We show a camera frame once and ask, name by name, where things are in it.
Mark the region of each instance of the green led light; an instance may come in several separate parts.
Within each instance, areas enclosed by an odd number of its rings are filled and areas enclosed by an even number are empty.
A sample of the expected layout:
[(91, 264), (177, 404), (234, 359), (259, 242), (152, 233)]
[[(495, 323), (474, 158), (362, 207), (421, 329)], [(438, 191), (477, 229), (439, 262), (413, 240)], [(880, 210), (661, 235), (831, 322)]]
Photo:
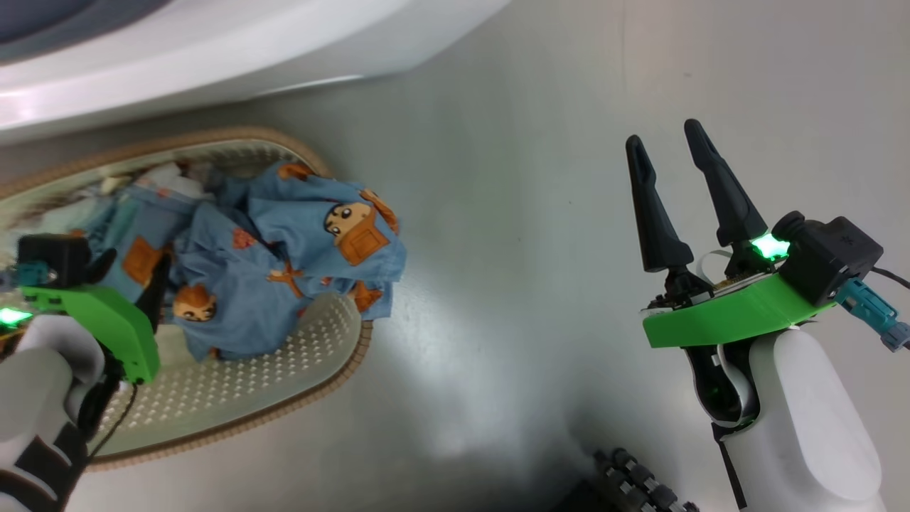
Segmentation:
[(0, 323), (7, 327), (16, 327), (21, 321), (31, 318), (32, 313), (4, 308), (0, 310)]
[(790, 249), (789, 241), (779, 241), (771, 236), (771, 233), (753, 240), (752, 245), (758, 249), (766, 260), (771, 261), (786, 257), (787, 250)]

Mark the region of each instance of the green 3d-printed part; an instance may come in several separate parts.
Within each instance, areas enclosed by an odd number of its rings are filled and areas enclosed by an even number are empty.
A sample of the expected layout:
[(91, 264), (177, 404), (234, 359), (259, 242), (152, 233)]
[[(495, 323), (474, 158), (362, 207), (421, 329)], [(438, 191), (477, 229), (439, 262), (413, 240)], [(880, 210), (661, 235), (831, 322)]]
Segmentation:
[(130, 383), (150, 383), (155, 378), (161, 362), (152, 324), (113, 288), (90, 284), (64, 290), (23, 286), (22, 294), (40, 311), (72, 316), (123, 364)]
[(786, 329), (834, 306), (814, 307), (778, 274), (690, 308), (644, 319), (651, 347), (720, 345)]

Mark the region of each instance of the cartoon character patch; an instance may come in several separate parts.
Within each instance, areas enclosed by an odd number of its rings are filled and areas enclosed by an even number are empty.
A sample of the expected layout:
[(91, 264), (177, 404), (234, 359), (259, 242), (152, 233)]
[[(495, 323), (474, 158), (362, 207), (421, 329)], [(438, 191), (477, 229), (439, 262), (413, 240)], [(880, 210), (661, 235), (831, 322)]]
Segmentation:
[(348, 292), (348, 297), (357, 304), (357, 311), (365, 312), (382, 298), (382, 290), (370, 290), (363, 281), (358, 281)]
[(234, 249), (243, 250), (254, 245), (256, 245), (256, 239), (253, 238), (253, 235), (240, 228), (234, 228)]
[(208, 322), (217, 313), (217, 297), (209, 295), (202, 283), (184, 286), (174, 298), (174, 316), (188, 322)]
[(306, 181), (308, 176), (314, 176), (315, 174), (316, 172), (306, 164), (285, 164), (278, 168), (278, 177), (283, 181), (291, 178)]
[(152, 272), (155, 271), (155, 266), (161, 261), (164, 253), (164, 250), (152, 247), (146, 239), (136, 237), (121, 263), (123, 272), (133, 281), (146, 287), (151, 282)]
[(325, 230), (335, 237), (335, 246), (341, 255), (353, 266), (360, 265), (376, 251), (389, 245), (389, 239), (376, 227), (377, 210), (392, 231), (398, 232), (395, 214), (376, 194), (367, 189), (360, 193), (360, 197), (373, 205), (351, 202), (333, 206), (323, 222)]
[(285, 270), (277, 271), (272, 269), (268, 271), (268, 276), (266, 277), (267, 281), (270, 282), (284, 282), (294, 293), (294, 296), (298, 299), (303, 297), (303, 292), (297, 286), (297, 282), (294, 281), (295, 277), (303, 277), (303, 271), (295, 271), (294, 267), (290, 265), (290, 261), (285, 261)]

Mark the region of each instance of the clothing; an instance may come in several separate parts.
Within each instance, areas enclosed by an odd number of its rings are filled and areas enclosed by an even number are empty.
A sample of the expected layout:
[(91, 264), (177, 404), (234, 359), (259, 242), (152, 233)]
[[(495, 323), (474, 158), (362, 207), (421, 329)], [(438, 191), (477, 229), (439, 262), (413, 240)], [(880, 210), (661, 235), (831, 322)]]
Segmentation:
[(189, 226), (193, 212), (214, 200), (198, 181), (184, 178), (173, 163), (146, 172), (130, 185), (116, 203), (110, 221), (91, 230), (96, 252), (115, 248), (116, 260), (99, 283), (118, 290), (135, 302), (148, 286), (152, 271), (171, 241)]
[(197, 359), (274, 352), (320, 293), (347, 294), (367, 320), (390, 315), (406, 260), (397, 219), (369, 190), (302, 167), (224, 179), (175, 240), (173, 318)]

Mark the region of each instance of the white cable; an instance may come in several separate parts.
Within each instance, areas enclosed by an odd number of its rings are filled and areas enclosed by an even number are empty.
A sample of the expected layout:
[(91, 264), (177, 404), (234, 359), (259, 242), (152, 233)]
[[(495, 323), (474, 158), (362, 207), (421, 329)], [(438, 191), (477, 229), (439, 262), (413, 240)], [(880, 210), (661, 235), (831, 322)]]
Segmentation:
[(704, 254), (701, 258), (698, 259), (698, 262), (695, 263), (695, 275), (705, 280), (708, 284), (714, 286), (715, 283), (711, 281), (708, 276), (704, 273), (704, 259), (712, 254), (717, 254), (718, 256), (726, 256), (728, 259), (733, 257), (733, 253), (730, 251), (725, 251), (723, 249), (717, 249), (715, 251), (708, 252)]

